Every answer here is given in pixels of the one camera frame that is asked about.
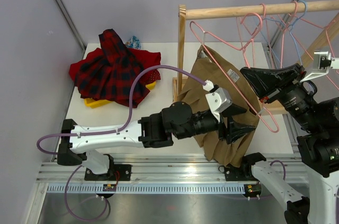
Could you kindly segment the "plain red skirt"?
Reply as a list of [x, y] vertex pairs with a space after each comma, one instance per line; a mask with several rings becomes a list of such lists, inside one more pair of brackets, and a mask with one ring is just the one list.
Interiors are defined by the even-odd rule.
[[105, 51], [96, 48], [79, 62], [83, 71], [122, 74], [128, 70], [138, 75], [142, 70], [160, 65], [161, 53], [126, 48], [119, 51]]

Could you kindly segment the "red plaid skirt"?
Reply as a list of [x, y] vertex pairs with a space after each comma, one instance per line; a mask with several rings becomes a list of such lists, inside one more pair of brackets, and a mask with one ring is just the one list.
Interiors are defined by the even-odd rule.
[[99, 35], [100, 48], [71, 64], [69, 75], [82, 98], [108, 100], [136, 108], [149, 90], [138, 82], [129, 97], [133, 81], [144, 70], [143, 65], [125, 46], [113, 29]]

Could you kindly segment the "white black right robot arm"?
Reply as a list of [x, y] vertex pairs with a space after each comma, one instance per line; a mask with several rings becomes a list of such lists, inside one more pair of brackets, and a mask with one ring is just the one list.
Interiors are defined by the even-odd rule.
[[286, 223], [337, 223], [338, 206], [338, 98], [314, 100], [316, 85], [303, 66], [282, 69], [243, 67], [262, 103], [278, 101], [306, 132], [298, 136], [298, 149], [309, 181], [309, 196], [295, 192], [260, 153], [245, 156], [243, 178], [263, 184], [284, 210]]

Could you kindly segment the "pink hanger of red skirt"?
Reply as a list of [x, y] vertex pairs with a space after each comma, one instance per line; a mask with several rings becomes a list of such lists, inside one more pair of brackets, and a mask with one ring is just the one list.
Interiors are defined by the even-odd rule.
[[[293, 36], [292, 30], [294, 29], [295, 24], [299, 18], [295, 18], [298, 14], [298, 1], [293, 1], [294, 9], [291, 12], [287, 13], [283, 17], [278, 13], [276, 16], [270, 15], [265, 16], [264, 21], [266, 23], [266, 43], [269, 50], [269, 55], [271, 56], [271, 61], [273, 62], [273, 68], [282, 68], [284, 65], [284, 44], [285, 38], [288, 35], [292, 42], [295, 45], [297, 52], [297, 57], [301, 61], [301, 55], [299, 48], [296, 42], [296, 39]], [[268, 23], [274, 23], [276, 26], [275, 32], [270, 36], [270, 30], [268, 28]]]

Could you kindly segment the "dark red polka-dot skirt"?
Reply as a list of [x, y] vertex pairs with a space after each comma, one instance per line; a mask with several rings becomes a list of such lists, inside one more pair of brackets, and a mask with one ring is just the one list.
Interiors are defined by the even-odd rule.
[[146, 85], [155, 81], [161, 80], [161, 75], [157, 69], [147, 72], [144, 76], [144, 82]]

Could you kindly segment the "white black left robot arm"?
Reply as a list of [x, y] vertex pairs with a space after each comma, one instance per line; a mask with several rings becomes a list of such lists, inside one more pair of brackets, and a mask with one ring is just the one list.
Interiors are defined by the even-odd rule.
[[110, 133], [104, 127], [82, 127], [72, 119], [64, 121], [57, 152], [61, 166], [86, 167], [88, 181], [108, 181], [118, 178], [112, 156], [101, 154], [98, 149], [112, 147], [163, 148], [173, 145], [173, 138], [186, 139], [216, 132], [217, 138], [232, 144], [255, 131], [256, 126], [238, 123], [235, 115], [244, 114], [245, 108], [232, 104], [216, 118], [210, 110], [193, 113], [185, 102], [174, 102], [159, 113], [142, 117], [128, 124], [123, 130]]

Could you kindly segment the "pink hanger of plaid skirt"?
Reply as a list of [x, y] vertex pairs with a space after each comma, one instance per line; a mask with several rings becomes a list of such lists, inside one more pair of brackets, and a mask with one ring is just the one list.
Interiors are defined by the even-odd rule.
[[[256, 38], [256, 36], [261, 33], [262, 28], [263, 28], [263, 19], [266, 17], [266, 5], [264, 3], [260, 4], [262, 6], [263, 9], [263, 14], [259, 15], [256, 12], [250, 12], [247, 13], [246, 15], [244, 15], [243, 17], [241, 17], [240, 19], [236, 18], [236, 23], [237, 23], [237, 27], [242, 26], [247, 34], [249, 35], [249, 40], [243, 44], [243, 39], [242, 39], [242, 34], [240, 32], [240, 29], [238, 28], [238, 35], [239, 35], [239, 39], [240, 39], [240, 43], [241, 43], [241, 52], [243, 54], [244, 57], [244, 62], [245, 62], [245, 66], [250, 68], [250, 64], [248, 62], [248, 59], [246, 57], [246, 50], [247, 47], [249, 45], [251, 45], [252, 47], [252, 61], [253, 61], [253, 65], [255, 65], [255, 50], [254, 50], [254, 40]], [[251, 30], [247, 24], [246, 24], [246, 20], [250, 18], [253, 19], [254, 22], [256, 23], [255, 28], [253, 30]]]

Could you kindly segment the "blue floral skirt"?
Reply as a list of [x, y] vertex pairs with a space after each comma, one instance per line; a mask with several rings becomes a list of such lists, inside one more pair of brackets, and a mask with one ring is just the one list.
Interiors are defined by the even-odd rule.
[[135, 35], [133, 35], [128, 41], [125, 42], [125, 46], [127, 48], [140, 50], [141, 49], [141, 42]]

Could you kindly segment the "pink hanger of polka-dot skirt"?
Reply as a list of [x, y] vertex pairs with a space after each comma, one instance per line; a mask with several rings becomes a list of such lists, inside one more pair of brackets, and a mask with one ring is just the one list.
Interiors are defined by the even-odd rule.
[[317, 50], [329, 50], [332, 57], [338, 58], [338, 13], [325, 13], [317, 20], [314, 16], [300, 18], [292, 30], [296, 39], [301, 61], [292, 39], [287, 35], [284, 44], [283, 67], [299, 63], [310, 68]]

